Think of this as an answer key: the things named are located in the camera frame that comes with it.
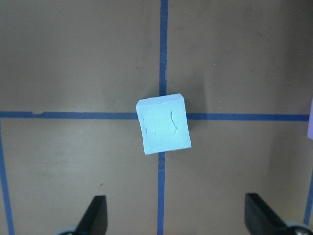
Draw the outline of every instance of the purple object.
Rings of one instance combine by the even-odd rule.
[[[309,117],[308,138],[313,140],[313,99],[311,103],[311,111]]]

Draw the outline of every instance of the blue tape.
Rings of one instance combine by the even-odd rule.
[[[160,96],[166,95],[168,0],[161,0],[160,11]]]
[[[2,149],[1,123],[0,123],[0,179],[1,179],[1,187],[2,187],[3,202],[4,202],[4,209],[5,209],[5,215],[6,215],[6,223],[8,226],[8,232],[9,232],[9,235],[14,235],[15,233],[14,233],[11,203],[10,203],[10,197],[9,197],[9,188],[8,188],[8,183],[6,180],[4,155],[3,155],[3,149]]]
[[[312,212],[312,204],[313,204],[313,171],[311,175],[310,189],[307,200],[307,206],[305,208],[303,223],[309,225],[311,212]]]
[[[77,112],[0,112],[0,118],[55,118],[55,119],[138,119],[136,113],[77,113]]]
[[[187,114],[190,120],[309,121],[306,114]]]
[[[165,193],[165,152],[158,154],[157,192],[157,235],[163,235],[164,193]]]

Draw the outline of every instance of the foam block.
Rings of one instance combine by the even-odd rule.
[[[313,140],[313,99],[311,102],[311,111],[309,117],[308,138]]]
[[[181,94],[142,99],[136,110],[145,154],[191,147]]]

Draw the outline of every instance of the vertical blue tape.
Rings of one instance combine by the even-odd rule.
[[[165,195],[165,152],[158,154],[157,235],[163,235]]]
[[[161,0],[160,12],[160,96],[166,95],[168,0]]]
[[[312,204],[313,204],[313,171],[311,175],[310,189],[307,200],[307,206],[305,208],[303,223],[309,225],[311,212],[312,212]]]
[[[9,197],[9,188],[8,188],[8,183],[6,180],[4,155],[3,155],[3,149],[2,149],[1,123],[0,123],[0,179],[1,179],[1,187],[2,187],[3,202],[4,202],[4,209],[5,209],[5,215],[6,215],[6,222],[8,226],[8,232],[9,232],[9,235],[14,235],[15,233],[14,233],[11,203],[10,203],[10,197]]]

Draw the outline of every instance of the blue grid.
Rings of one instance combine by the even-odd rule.
[[[167,95],[167,22],[168,0],[160,0],[160,60],[159,60],[159,95]],[[1,118],[50,118],[50,119],[138,119],[136,113],[97,113],[97,112],[8,112],[0,111]],[[187,113],[190,120],[232,120],[232,121],[308,121],[309,115],[275,115],[275,114],[210,114]],[[4,155],[0,132],[0,179],[4,208],[9,235],[15,235],[9,190],[7,185]],[[165,152],[158,154],[158,207],[157,207],[157,235],[163,235],[164,224],[164,195],[165,195]],[[313,204],[313,173],[304,215],[304,223],[309,224]]]

